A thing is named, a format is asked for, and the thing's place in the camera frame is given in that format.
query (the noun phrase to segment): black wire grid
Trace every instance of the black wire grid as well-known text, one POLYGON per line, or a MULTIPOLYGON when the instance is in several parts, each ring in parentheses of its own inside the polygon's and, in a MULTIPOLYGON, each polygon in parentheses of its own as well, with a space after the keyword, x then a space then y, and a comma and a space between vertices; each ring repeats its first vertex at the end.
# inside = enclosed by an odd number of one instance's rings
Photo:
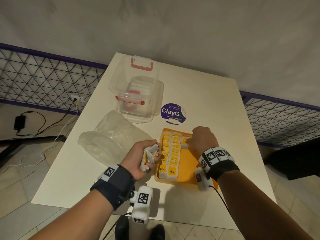
MULTIPOLYGON (((104 64, 0 44, 0 102, 75 111, 71 95, 87 102, 106 68, 104 64)), ((283 148, 320 136, 320 107, 240 93, 259 144, 283 148)))
POLYGON ((249 98, 245 109, 255 138, 262 142, 261 145, 283 148, 320 136, 320 108, 306 104, 295 106, 297 103, 287 103, 286 100, 268 101, 261 95, 257 97, 249 98))
MULTIPOLYGON (((104 71, 45 56, 0 49, 0 100, 61 110, 71 106, 70 110, 75 111, 70 96, 78 95, 87 102, 104 71)), ((77 108, 82 111, 84 106, 80 104, 77 108)))

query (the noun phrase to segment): black shoe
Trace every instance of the black shoe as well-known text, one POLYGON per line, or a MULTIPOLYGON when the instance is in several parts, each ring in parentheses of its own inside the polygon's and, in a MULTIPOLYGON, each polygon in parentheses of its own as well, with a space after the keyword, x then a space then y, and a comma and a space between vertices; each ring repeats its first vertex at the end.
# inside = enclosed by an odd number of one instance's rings
POLYGON ((129 240, 129 219, 127 216, 120 216, 114 229, 115 240, 129 240))
POLYGON ((165 240, 165 228, 161 224, 152 229, 150 240, 165 240))

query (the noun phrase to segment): white table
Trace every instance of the white table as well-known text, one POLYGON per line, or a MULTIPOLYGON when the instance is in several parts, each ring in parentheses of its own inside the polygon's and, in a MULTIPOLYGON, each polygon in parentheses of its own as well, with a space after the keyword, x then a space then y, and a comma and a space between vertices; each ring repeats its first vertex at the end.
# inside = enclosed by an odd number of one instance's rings
MULTIPOLYGON (((109 91, 109 82, 123 56, 114 55, 32 203, 70 208, 89 192, 97 176, 106 168, 87 154, 77 141, 82 132, 92 131, 115 108, 116 100, 109 91)), ((235 158, 242 173, 275 202, 236 82, 164 63, 160 63, 159 80, 164 83, 162 105, 182 106, 186 121, 181 125, 170 125, 158 115, 149 123, 135 125, 158 140, 165 127, 187 133, 192 133, 199 125, 209 127, 220 146, 227 148, 235 158)), ((237 229, 214 191, 200 192, 196 186, 158 183, 154 176, 146 184, 155 189, 155 199, 159 201, 158 211, 151 210, 152 219, 237 229)), ((127 211, 131 208, 124 204, 116 213, 127 211)))

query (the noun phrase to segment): purple circular sticker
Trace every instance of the purple circular sticker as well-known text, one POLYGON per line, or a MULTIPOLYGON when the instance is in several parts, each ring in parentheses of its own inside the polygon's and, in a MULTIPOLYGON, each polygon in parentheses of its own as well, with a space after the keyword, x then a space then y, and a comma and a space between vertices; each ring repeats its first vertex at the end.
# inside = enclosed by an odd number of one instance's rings
POLYGON ((186 112, 177 104, 165 104, 161 108, 161 117, 172 125, 179 125, 186 120, 186 112))

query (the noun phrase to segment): wristband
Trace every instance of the wristband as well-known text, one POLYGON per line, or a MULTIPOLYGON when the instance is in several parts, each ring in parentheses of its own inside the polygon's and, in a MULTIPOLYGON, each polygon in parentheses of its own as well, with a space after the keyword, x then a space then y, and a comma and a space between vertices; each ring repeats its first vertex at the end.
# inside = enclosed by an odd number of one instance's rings
POLYGON ((109 166, 97 180, 90 191, 98 190, 110 202, 114 210, 129 199, 135 183, 131 173, 121 165, 109 166))
POLYGON ((206 150, 198 161, 206 174, 215 181, 225 172, 239 170, 234 158, 222 147, 206 150))

